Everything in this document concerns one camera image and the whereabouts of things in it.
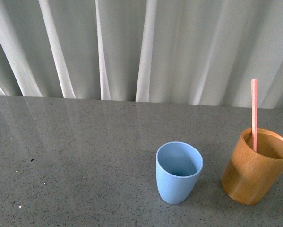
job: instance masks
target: cup rim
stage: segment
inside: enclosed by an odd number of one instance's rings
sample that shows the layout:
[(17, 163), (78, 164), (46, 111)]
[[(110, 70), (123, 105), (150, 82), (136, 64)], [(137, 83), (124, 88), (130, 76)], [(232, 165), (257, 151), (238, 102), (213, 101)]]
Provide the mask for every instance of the cup rim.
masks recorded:
[[(197, 172), (195, 172), (194, 174), (189, 175), (189, 176), (177, 176), (177, 175), (174, 175), (174, 174), (169, 173), (168, 171), (166, 171), (166, 170), (160, 165), (160, 163), (159, 163), (159, 161), (158, 161), (158, 153), (159, 153), (159, 151), (161, 150), (161, 148), (163, 148), (164, 146), (166, 146), (166, 145), (168, 145), (168, 144), (171, 144), (171, 143), (181, 143), (181, 144), (184, 144), (184, 145), (186, 145), (186, 146), (192, 148), (193, 150), (196, 151), (196, 153), (199, 154), (199, 156), (200, 156), (200, 158), (201, 158), (201, 167), (199, 168), (199, 170), (198, 170)], [(157, 163), (157, 165), (158, 165), (166, 174), (168, 174), (168, 175), (170, 175), (170, 176), (173, 176), (173, 177), (176, 177), (176, 178), (183, 178), (183, 179), (191, 178), (191, 177), (193, 177), (193, 176), (196, 176), (197, 174), (199, 174), (199, 173), (201, 172), (201, 170), (202, 170), (202, 168), (203, 168), (203, 158), (202, 158), (202, 155), (200, 154), (200, 152), (199, 152), (195, 147), (193, 147), (192, 145), (190, 145), (190, 144), (188, 144), (188, 143), (185, 143), (185, 142), (180, 142), (180, 141), (171, 141), (171, 142), (168, 142), (168, 143), (165, 143), (165, 144), (161, 145), (160, 148), (159, 148), (159, 149), (157, 150), (157, 152), (156, 152), (156, 163)]]
[[(268, 156), (265, 156), (265, 155), (262, 155), (256, 151), (253, 150), (253, 148), (251, 148), (247, 143), (246, 141), (244, 140), (244, 136), (248, 133), (251, 133), (251, 127), (250, 128), (246, 128), (242, 131), (241, 133), (241, 139), (243, 141), (243, 143), (253, 152), (255, 153), (256, 155), (259, 155), (259, 156), (262, 156), (264, 158), (267, 158), (267, 159), (271, 159), (271, 160), (274, 160), (274, 161), (283, 161), (283, 158), (273, 158), (273, 157), (268, 157)], [(265, 134), (265, 135), (270, 135), (270, 136), (274, 136), (274, 137), (277, 137), (278, 139), (280, 139), (282, 142), (283, 142), (283, 137), (280, 136), (278, 133), (275, 133), (274, 131), (271, 131), (271, 130), (268, 130), (268, 129), (264, 129), (264, 128), (257, 128), (257, 133), (260, 133), (260, 134)]]

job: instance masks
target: white curtain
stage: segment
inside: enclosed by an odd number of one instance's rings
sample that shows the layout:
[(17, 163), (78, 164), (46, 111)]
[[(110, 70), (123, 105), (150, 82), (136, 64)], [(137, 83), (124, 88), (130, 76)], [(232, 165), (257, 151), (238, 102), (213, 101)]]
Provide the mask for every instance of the white curtain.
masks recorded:
[(283, 108), (283, 0), (0, 0), (0, 95)]

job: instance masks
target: stirrer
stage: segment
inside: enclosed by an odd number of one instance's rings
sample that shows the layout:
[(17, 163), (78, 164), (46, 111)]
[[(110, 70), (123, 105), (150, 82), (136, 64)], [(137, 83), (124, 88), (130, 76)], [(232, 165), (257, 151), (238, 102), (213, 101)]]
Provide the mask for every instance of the stirrer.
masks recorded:
[(253, 150), (257, 151), (257, 79), (251, 80), (251, 134)]

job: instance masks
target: wooden cup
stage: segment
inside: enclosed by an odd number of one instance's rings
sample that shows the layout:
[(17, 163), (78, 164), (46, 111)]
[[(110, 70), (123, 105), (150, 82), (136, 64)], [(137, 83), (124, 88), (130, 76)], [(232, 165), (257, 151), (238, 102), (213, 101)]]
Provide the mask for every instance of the wooden cup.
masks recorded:
[(224, 191), (233, 200), (257, 204), (283, 172), (283, 137), (257, 129), (257, 152), (252, 149), (251, 128), (237, 142), (221, 178)]

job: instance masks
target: speckled countertop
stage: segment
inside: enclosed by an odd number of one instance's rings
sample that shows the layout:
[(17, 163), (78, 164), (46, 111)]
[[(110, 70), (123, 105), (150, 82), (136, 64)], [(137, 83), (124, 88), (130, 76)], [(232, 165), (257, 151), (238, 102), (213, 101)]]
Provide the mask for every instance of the speckled countertop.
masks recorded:
[[(0, 96), (0, 226), (281, 226), (283, 174), (255, 206), (220, 178), (248, 108)], [(283, 136), (283, 110), (258, 110)], [(191, 195), (165, 203), (155, 154), (196, 147), (204, 167)]]

